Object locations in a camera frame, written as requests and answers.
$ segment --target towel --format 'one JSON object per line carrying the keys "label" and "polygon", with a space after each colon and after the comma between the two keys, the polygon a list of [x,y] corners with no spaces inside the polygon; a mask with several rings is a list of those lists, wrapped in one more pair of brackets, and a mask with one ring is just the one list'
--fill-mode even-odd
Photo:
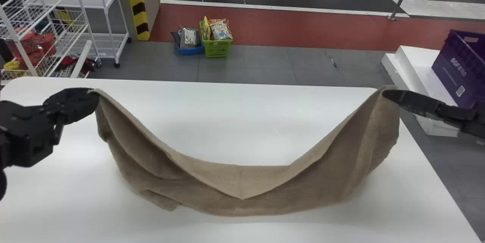
{"label": "towel", "polygon": [[220,216],[277,215],[331,205],[348,198],[395,145],[399,106],[384,86],[286,166],[207,162],[175,151],[126,108],[99,89],[95,112],[133,191],[165,210],[185,205]]}

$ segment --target purple crate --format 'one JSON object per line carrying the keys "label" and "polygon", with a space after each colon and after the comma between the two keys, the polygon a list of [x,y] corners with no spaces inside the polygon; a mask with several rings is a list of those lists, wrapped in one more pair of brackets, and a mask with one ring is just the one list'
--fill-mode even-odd
{"label": "purple crate", "polygon": [[450,30],[433,70],[457,105],[485,102],[485,34]]}

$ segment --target green plastic basket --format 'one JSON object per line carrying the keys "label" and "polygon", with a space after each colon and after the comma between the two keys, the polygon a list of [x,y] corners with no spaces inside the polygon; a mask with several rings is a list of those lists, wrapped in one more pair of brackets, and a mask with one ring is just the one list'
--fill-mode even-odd
{"label": "green plastic basket", "polygon": [[[204,22],[200,22],[200,34],[202,36],[202,30],[204,29]],[[206,57],[208,58],[223,58],[229,55],[232,39],[228,40],[205,40],[202,39],[204,47],[206,49]]]}

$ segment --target robotic arm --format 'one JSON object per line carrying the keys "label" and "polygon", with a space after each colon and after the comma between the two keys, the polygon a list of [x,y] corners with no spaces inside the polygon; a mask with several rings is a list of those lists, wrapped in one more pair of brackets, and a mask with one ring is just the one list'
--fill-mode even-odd
{"label": "robotic arm", "polygon": [[31,167],[52,153],[64,125],[96,110],[99,95],[87,88],[64,89],[42,105],[23,107],[0,101],[0,200],[5,195],[6,167]]}

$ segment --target red item on shelf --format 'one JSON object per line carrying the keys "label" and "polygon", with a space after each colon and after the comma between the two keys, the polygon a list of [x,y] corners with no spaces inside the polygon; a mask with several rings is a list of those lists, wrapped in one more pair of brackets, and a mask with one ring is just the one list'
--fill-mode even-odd
{"label": "red item on shelf", "polygon": [[[44,50],[38,48],[36,51],[33,51],[33,52],[29,53],[28,55],[29,55],[29,59],[32,63],[32,66],[35,67],[36,65],[39,64],[40,60],[42,60],[42,58],[44,56]],[[27,69],[27,65],[24,61],[24,58],[22,58],[22,55],[15,56],[15,58],[17,58],[17,60],[19,61],[21,68]]]}
{"label": "red item on shelf", "polygon": [[35,36],[35,39],[47,56],[54,55],[57,52],[56,47],[54,47],[54,34],[42,34]]}
{"label": "red item on shelf", "polygon": [[[21,31],[25,28],[15,28],[16,31]],[[5,44],[7,44],[8,49],[14,56],[20,56],[20,51],[17,49],[17,45],[13,40],[5,40]],[[33,30],[27,32],[27,34],[20,40],[20,44],[24,47],[24,50],[27,54],[35,51],[38,49],[37,40],[35,39],[35,34]]]}

